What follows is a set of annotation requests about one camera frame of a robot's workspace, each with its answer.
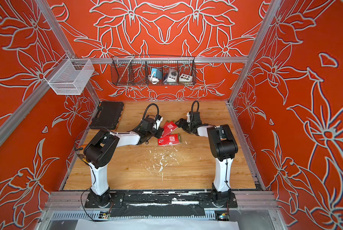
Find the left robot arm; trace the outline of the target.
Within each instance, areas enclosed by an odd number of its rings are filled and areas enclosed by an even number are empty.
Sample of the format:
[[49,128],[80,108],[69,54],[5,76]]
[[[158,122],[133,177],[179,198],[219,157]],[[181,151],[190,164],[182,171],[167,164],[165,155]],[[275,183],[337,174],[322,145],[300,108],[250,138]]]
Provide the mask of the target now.
[[160,138],[163,133],[159,107],[149,104],[140,123],[129,132],[113,132],[101,128],[83,150],[85,159],[91,169],[92,186],[89,196],[98,206],[104,207],[111,201],[107,181],[107,166],[118,147],[148,143],[152,137]]

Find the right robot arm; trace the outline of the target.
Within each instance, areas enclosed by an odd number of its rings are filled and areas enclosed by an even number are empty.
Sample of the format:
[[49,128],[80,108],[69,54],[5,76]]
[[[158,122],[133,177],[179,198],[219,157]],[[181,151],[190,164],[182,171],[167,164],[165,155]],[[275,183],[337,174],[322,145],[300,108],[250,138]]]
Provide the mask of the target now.
[[213,157],[216,160],[215,178],[212,184],[211,199],[215,205],[222,206],[230,200],[230,172],[238,144],[228,124],[213,126],[203,123],[199,113],[199,102],[193,101],[187,118],[176,122],[185,132],[199,137],[207,137]]

